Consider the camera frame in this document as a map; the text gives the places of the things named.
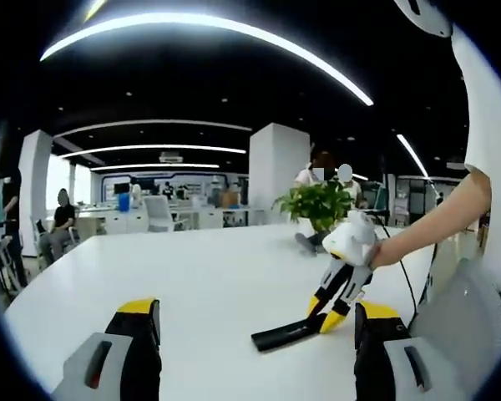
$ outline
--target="human hand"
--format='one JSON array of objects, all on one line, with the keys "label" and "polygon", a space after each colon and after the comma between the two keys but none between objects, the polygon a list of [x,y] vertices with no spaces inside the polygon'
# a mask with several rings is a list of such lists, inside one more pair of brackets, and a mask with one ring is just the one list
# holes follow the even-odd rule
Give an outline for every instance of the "human hand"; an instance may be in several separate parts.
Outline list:
[{"label": "human hand", "polygon": [[389,266],[397,263],[404,256],[401,247],[394,237],[387,238],[386,240],[377,244],[375,256],[372,259],[370,268],[375,270],[380,266]]}]

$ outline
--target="white robot head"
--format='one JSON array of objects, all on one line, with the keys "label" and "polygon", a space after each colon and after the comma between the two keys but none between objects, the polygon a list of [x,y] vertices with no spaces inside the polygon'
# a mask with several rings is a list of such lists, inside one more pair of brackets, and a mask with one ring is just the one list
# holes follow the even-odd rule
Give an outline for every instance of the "white robot head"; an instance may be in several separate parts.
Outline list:
[{"label": "white robot head", "polygon": [[430,0],[394,0],[401,11],[419,28],[441,38],[449,38],[453,25]]}]

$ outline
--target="blue container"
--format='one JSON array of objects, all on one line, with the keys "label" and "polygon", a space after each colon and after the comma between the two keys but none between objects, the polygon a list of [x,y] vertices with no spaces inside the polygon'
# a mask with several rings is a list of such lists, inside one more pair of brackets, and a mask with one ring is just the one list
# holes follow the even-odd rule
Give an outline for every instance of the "blue container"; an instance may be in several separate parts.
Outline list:
[{"label": "blue container", "polygon": [[119,211],[130,210],[130,194],[119,194]]}]

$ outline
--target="black ceiling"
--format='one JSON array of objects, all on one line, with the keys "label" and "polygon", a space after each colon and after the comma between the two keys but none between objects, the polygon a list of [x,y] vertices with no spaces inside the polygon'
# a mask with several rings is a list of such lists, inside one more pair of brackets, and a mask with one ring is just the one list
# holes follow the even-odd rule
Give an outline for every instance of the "black ceiling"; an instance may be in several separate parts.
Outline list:
[{"label": "black ceiling", "polygon": [[[401,133],[430,175],[456,176],[445,162],[465,154],[468,109],[450,41],[416,28],[393,0],[342,2],[333,10],[325,0],[299,3],[108,0],[84,25],[78,21],[85,8],[71,13],[66,28],[48,44],[115,16],[207,13],[268,30],[312,51],[364,90],[373,106],[320,69],[268,43],[215,28],[151,25],[87,38],[40,63],[29,98],[9,116],[11,126],[24,134],[40,128],[58,135],[121,120],[211,121],[252,131],[137,124],[64,138],[86,150],[137,144],[248,150],[249,136],[274,122],[309,133],[335,151],[340,163],[375,178],[383,160],[390,171],[419,174],[395,136]],[[55,146],[54,151],[65,150]],[[248,171],[245,155],[198,150],[182,155],[189,163]],[[156,163],[159,150],[95,156],[107,165]],[[87,164],[81,156],[73,160]]]}]

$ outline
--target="green plant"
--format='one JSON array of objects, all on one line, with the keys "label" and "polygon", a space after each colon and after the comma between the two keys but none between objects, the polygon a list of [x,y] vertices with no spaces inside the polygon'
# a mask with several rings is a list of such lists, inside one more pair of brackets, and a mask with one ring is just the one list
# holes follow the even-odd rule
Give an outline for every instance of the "green plant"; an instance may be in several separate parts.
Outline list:
[{"label": "green plant", "polygon": [[351,209],[351,196],[337,180],[319,185],[291,188],[286,195],[275,200],[280,212],[289,212],[292,221],[309,219],[316,231],[329,231]]}]

